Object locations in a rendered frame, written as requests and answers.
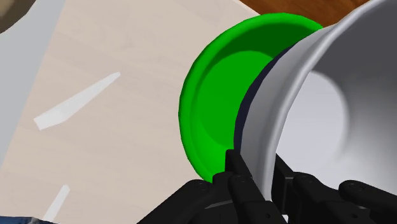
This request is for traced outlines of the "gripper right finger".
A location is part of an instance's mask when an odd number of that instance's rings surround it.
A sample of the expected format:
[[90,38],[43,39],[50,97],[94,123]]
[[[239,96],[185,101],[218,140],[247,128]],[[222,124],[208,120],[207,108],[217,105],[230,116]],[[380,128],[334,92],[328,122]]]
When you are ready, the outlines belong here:
[[333,189],[278,156],[271,195],[288,224],[397,224],[397,195],[355,180]]

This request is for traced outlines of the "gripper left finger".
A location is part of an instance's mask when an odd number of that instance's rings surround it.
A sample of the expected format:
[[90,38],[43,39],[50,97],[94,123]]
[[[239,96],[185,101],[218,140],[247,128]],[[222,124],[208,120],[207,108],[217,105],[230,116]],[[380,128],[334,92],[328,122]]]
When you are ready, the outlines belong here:
[[212,182],[185,183],[137,224],[287,224],[254,183],[240,153],[227,150]]

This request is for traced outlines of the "white bowl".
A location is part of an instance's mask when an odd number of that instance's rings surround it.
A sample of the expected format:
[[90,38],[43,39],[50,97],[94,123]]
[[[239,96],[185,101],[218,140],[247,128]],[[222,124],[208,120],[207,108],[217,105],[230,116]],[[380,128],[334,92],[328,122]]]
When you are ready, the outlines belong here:
[[397,195],[397,0],[369,0],[281,52],[240,105],[234,147],[266,199],[275,158]]

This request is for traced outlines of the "green plate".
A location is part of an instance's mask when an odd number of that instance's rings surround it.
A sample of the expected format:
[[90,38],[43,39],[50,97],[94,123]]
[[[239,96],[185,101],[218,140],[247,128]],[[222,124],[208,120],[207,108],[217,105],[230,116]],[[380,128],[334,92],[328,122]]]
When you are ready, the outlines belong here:
[[221,33],[195,59],[183,83],[178,118],[186,156],[203,180],[225,170],[240,104],[263,68],[320,29],[301,15],[258,15]]

